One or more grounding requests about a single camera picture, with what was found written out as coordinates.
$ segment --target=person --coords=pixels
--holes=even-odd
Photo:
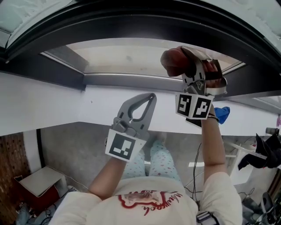
[[[204,68],[216,70],[208,62]],[[213,106],[210,113],[215,114]],[[65,196],[50,225],[195,225],[199,210],[216,213],[220,224],[242,224],[241,199],[227,174],[223,141],[214,118],[202,120],[202,153],[205,168],[200,209],[186,195],[162,139],[156,140],[150,150],[149,176],[145,175],[142,150],[130,163],[111,158],[88,193]]]

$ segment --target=white t-shirt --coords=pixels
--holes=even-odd
[[[207,179],[200,210],[216,212],[225,225],[242,224],[241,199],[226,173]],[[114,196],[104,201],[89,193],[68,193],[50,225],[195,225],[197,213],[197,204],[178,181],[139,177],[121,180]]]

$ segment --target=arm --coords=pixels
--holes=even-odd
[[[210,113],[215,114],[213,105]],[[214,173],[227,172],[223,140],[220,135],[219,125],[215,119],[202,120],[202,139],[205,182]]]
[[[55,211],[49,225],[83,225],[88,213],[101,200],[83,192],[69,192]]]
[[[125,161],[112,157],[93,180],[88,192],[102,200],[110,198],[122,177],[125,166]]]

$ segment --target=floor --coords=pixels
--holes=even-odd
[[[46,165],[54,167],[79,183],[88,186],[110,158],[104,153],[104,140],[108,135],[109,128],[104,125],[78,122],[41,129]],[[253,144],[255,140],[254,137],[245,136],[225,136],[223,139],[249,144]],[[189,162],[194,162],[200,143],[201,135],[198,134],[167,134],[166,147],[173,156],[175,167],[184,185],[193,180],[193,168],[188,165]],[[225,149],[227,154],[235,154],[232,147],[225,146]],[[203,162],[201,152],[198,162]],[[203,169],[204,167],[196,168],[197,191],[201,191],[203,187]],[[237,185],[236,189],[238,192],[249,193],[252,188],[255,188],[251,197],[259,202],[262,193],[269,188],[275,173],[276,169],[254,169],[248,182]],[[85,190],[83,186],[75,183],[72,179],[68,178],[67,181],[70,185]],[[192,190],[193,182],[187,187]]]

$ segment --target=leg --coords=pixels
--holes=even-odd
[[[121,180],[136,177],[145,177],[143,150],[138,153],[132,162],[126,164]]]
[[[29,220],[29,209],[26,203],[23,203],[21,210],[19,211],[18,217],[16,219],[16,225],[25,225]]]
[[[181,182],[171,153],[166,149],[159,140],[153,143],[150,149],[151,166],[149,176],[161,176],[175,179]]]

